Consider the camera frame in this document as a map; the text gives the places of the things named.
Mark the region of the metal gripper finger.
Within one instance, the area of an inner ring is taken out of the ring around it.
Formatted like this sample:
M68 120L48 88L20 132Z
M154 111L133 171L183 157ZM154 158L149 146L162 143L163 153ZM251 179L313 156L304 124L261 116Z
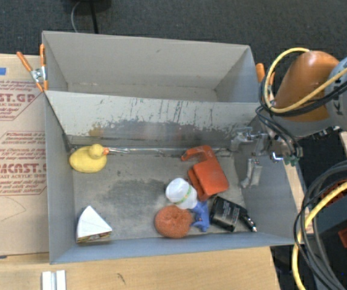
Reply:
M258 186L261 180L262 165L257 158L249 158L246 166L246 177L241 180L244 189Z
M240 145L248 143L251 143L251 128L238 129L235 136L230 140L230 150L238 150Z

